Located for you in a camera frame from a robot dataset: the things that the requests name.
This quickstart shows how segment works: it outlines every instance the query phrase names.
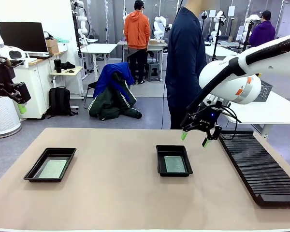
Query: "black backpack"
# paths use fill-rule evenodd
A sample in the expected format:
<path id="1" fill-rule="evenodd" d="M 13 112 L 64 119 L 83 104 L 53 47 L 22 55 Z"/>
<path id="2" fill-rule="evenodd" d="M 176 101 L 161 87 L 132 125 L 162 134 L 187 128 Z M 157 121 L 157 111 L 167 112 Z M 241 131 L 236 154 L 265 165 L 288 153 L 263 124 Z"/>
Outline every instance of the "black backpack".
<path id="1" fill-rule="evenodd" d="M 65 87 L 51 88 L 49 90 L 49 109 L 48 113 L 53 116 L 73 116 L 78 113 L 71 111 L 70 91 Z"/>

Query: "person in purple hoodie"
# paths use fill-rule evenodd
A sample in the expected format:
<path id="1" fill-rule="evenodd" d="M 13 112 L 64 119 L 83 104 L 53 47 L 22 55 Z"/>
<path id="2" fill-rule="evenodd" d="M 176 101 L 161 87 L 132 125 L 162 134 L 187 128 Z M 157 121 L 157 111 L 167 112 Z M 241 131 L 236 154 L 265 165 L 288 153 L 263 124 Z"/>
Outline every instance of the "person in purple hoodie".
<path id="1" fill-rule="evenodd" d="M 251 34 L 249 43 L 252 47 L 257 47 L 261 44 L 265 44 L 274 40 L 276 30 L 271 23 L 272 13 L 270 11 L 264 11 L 261 16 L 261 24 L 257 25 Z"/>

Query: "black pants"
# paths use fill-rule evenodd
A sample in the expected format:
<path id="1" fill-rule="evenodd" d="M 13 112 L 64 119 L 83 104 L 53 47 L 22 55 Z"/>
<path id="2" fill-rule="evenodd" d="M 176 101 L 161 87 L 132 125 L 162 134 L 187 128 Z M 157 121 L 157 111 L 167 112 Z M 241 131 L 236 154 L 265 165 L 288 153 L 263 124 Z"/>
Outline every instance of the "black pants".
<path id="1" fill-rule="evenodd" d="M 181 130 L 180 124 L 184 120 L 187 110 L 169 107 L 171 115 L 171 130 Z"/>
<path id="2" fill-rule="evenodd" d="M 136 71 L 136 69 L 138 69 L 139 82 L 143 81 L 144 66 L 147 63 L 146 49 L 139 50 L 136 53 L 132 54 L 131 56 L 129 56 L 129 60 L 130 60 L 130 70 L 131 70 L 131 74 L 132 74 L 134 80 L 136 80 L 135 71 Z"/>

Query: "black tumbler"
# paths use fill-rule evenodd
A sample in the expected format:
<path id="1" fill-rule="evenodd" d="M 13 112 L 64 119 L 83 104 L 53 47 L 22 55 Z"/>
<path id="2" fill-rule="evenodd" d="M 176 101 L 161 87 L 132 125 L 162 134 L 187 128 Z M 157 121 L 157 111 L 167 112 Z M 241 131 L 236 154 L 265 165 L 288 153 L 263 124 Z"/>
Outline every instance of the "black tumbler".
<path id="1" fill-rule="evenodd" d="M 55 59 L 54 63 L 55 63 L 56 72 L 58 72 L 58 73 L 61 72 L 61 60 L 60 59 Z"/>

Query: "person in orange hoodie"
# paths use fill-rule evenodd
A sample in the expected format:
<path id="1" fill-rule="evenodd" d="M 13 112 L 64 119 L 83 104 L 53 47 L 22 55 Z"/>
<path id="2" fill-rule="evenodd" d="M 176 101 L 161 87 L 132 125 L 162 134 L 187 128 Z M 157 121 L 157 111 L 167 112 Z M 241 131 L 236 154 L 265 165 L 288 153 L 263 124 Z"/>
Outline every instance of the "person in orange hoodie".
<path id="1" fill-rule="evenodd" d="M 128 57 L 130 59 L 131 74 L 136 80 L 136 61 L 138 63 L 139 85 L 145 81 L 144 66 L 147 63 L 147 45 L 150 38 L 150 26 L 147 16 L 143 14 L 144 3 L 141 0 L 137 0 L 134 3 L 135 11 L 130 13 L 124 26 L 124 32 L 126 41 L 128 44 Z"/>

